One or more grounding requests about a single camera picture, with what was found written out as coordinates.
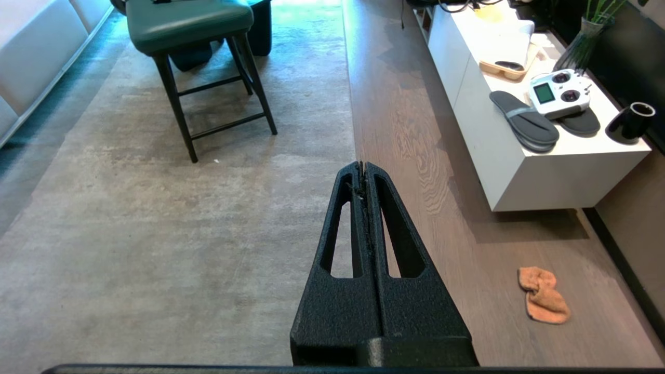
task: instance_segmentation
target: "white sideboard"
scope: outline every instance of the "white sideboard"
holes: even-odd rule
[[[503,21],[517,19],[505,1],[492,7]],[[480,70],[486,23],[471,9],[451,14],[433,7],[416,16],[492,211],[595,206],[651,151],[641,139],[629,146],[605,134],[618,111],[596,85],[591,108],[601,130],[595,136],[572,135],[555,122],[560,138],[552,151],[523,148],[489,93],[506,91],[528,103],[528,82],[552,71],[563,46],[552,34],[534,34],[531,42],[542,51],[522,81],[509,81]]]

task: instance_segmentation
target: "baseboard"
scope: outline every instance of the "baseboard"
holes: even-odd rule
[[[626,284],[628,284],[628,288],[635,297],[637,304],[642,308],[646,319],[651,324],[651,327],[653,327],[660,341],[665,345],[665,319],[663,319],[663,316],[658,311],[653,300],[651,300],[649,294],[644,287],[642,287],[642,283],[640,283],[639,278],[637,278],[637,275],[631,268],[628,260],[626,260],[626,257],[621,252],[621,249],[612,237],[610,230],[605,226],[598,211],[595,208],[585,208],[583,211],[586,214],[589,223],[591,223],[593,230],[596,232],[596,235],[598,235],[600,242],[612,258],[616,268],[621,273],[621,276],[623,276]]]
[[[25,113],[23,113],[19,117],[19,119],[17,119],[16,122],[14,122],[14,124],[11,125],[11,127],[9,127],[9,130],[2,136],[2,138],[0,138],[0,148],[2,148],[5,145],[5,143],[7,143],[7,141],[12,137],[12,135],[14,135],[14,133],[18,131],[21,125],[23,125],[23,123],[30,117],[30,115],[35,111],[35,109],[37,109],[37,107],[42,103],[42,101],[44,101],[46,96],[49,95],[51,90],[53,90],[53,87],[55,87],[55,85],[60,81],[60,78],[62,78],[63,75],[65,75],[67,70],[69,70],[72,64],[78,59],[78,56],[80,56],[83,50],[88,46],[92,38],[94,38],[94,36],[97,35],[97,32],[99,31],[99,29],[102,28],[103,24],[106,22],[108,16],[111,14],[111,12],[113,12],[113,10],[115,10],[115,8],[109,6],[108,10],[106,11],[102,19],[97,23],[97,26],[95,26],[95,28],[90,32],[90,34],[88,34],[88,37],[83,42],[83,44],[76,50],[74,55],[60,69],[60,71],[58,72],[58,74],[56,74],[55,78],[53,78],[51,83],[49,83],[46,89],[39,95],[39,97],[37,97],[35,102],[32,103],[32,105],[25,111]]]

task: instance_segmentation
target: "orange cloth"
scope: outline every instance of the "orange cloth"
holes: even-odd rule
[[[519,285],[527,292],[527,313],[540,322],[562,324],[571,317],[566,301],[557,290],[554,274],[537,268],[519,268]]]

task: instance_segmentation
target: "wooden floor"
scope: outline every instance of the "wooden floor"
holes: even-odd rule
[[[663,366],[663,346],[581,211],[489,211],[411,10],[402,30],[401,0],[342,2],[358,158],[391,175],[481,364]],[[570,322],[529,320],[520,266],[555,273]]]

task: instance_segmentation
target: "black stool leg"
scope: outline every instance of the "black stool leg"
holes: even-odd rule
[[[256,64],[254,63],[254,56],[251,54],[251,47],[247,41],[247,34],[242,34],[234,37],[237,41],[237,46],[240,49],[243,57],[245,57],[245,62],[247,63],[247,70],[249,71],[249,76],[252,80],[252,86],[256,95],[261,101],[261,106],[263,107],[263,112],[265,113],[265,119],[268,120],[268,125],[270,125],[270,131],[273,135],[277,135],[277,127],[275,127],[275,121],[273,120],[273,114],[270,112],[270,106],[268,106],[268,100],[265,98],[265,92],[263,91],[263,85],[261,85],[261,78],[259,78],[259,71],[256,69]]]
[[[226,38],[226,44],[229,46],[229,50],[231,51],[231,55],[233,56],[233,60],[235,61],[235,66],[238,68],[238,72],[240,73],[240,77],[243,79],[243,83],[245,84],[245,88],[247,89],[247,94],[252,94],[251,91],[251,81],[249,80],[249,77],[247,76],[247,71],[245,70],[245,67],[243,66],[243,62],[240,59],[240,56],[238,55],[238,49],[237,46],[235,45],[235,41],[233,38]]]
[[[192,144],[192,136],[190,135],[190,130],[187,128],[185,114],[182,112],[182,106],[180,105],[180,98],[178,96],[178,88],[176,87],[176,81],[173,79],[173,70],[171,69],[168,55],[155,55],[152,58],[155,60],[155,64],[157,64],[157,69],[160,71],[164,89],[166,90],[168,100],[171,102],[173,113],[176,115],[176,121],[178,122],[178,127],[180,127],[182,138],[185,140],[187,151],[190,153],[192,162],[196,163],[199,159],[196,157],[194,144]]]

